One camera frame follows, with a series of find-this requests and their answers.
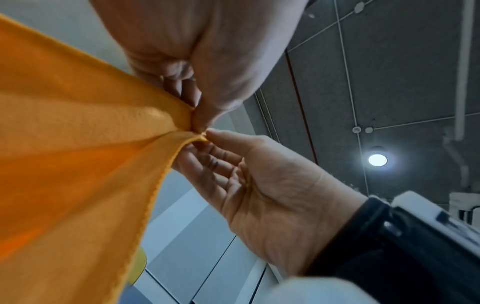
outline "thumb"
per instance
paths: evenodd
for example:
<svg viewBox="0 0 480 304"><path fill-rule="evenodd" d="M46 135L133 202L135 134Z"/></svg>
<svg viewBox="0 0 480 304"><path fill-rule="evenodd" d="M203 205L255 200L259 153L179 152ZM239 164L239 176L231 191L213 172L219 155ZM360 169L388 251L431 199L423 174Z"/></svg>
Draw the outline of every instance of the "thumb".
<svg viewBox="0 0 480 304"><path fill-rule="evenodd" d="M233 152L241 157L246 157L252 148L258 146L260 141L263 140L261 136L252 136L231 131L220 131L212 128L206 131L206 138L217 147Z"/></svg>
<svg viewBox="0 0 480 304"><path fill-rule="evenodd" d="M213 102L202 96L193 112L191 124L193 130L202 133L211 126L218 117L233 111L242 104L242 101Z"/></svg>

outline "round ceiling light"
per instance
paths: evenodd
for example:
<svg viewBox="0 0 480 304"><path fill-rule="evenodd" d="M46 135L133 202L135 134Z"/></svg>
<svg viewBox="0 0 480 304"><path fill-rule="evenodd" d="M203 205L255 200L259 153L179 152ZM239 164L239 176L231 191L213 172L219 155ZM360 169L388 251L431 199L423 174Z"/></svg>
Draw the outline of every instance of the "round ceiling light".
<svg viewBox="0 0 480 304"><path fill-rule="evenodd" d="M374 167L383 167L389 162L389 160L383 154L372 154L368 158L368 162Z"/></svg>

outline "white pipe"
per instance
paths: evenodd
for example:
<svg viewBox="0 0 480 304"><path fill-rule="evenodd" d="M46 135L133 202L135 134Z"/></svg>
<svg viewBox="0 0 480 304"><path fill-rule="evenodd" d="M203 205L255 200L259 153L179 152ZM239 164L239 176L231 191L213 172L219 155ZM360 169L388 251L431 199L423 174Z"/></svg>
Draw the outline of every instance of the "white pipe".
<svg viewBox="0 0 480 304"><path fill-rule="evenodd" d="M455 140L465 137L465 111L467 103L467 86L469 81L470 50L474 32L475 0L463 0L461 22L460 52L456 78L455 97Z"/></svg>

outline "ceiling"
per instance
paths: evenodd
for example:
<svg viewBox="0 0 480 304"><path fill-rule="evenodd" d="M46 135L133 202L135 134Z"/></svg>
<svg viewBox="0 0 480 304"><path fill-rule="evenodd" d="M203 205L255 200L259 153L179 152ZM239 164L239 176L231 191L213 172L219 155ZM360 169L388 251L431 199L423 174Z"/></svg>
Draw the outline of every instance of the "ceiling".
<svg viewBox="0 0 480 304"><path fill-rule="evenodd" d="M245 102L253 127L365 194L391 199L414 190L446 204L460 190L442 139L454 123L463 1L370 0L356 13L358 2L309 6L287 53ZM473 180L480 180L479 11L477 4L466 137L455 144ZM87 0L2 0L0 13L130 72ZM374 146L390 154L388 168L364 166Z"/></svg>

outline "yellow object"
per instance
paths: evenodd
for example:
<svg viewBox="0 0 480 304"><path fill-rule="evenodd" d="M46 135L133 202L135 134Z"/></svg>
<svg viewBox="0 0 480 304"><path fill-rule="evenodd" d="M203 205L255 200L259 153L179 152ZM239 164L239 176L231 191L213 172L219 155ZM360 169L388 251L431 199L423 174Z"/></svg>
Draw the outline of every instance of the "yellow object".
<svg viewBox="0 0 480 304"><path fill-rule="evenodd" d="M139 247L136 251L135 258L133 258L133 263L131 264L130 272L128 273L128 284L133 285L142 275L143 271L147 266L147 255L145 251Z"/></svg>
<svg viewBox="0 0 480 304"><path fill-rule="evenodd" d="M0 46L0 302L116 302L192 108L1 15Z"/></svg>

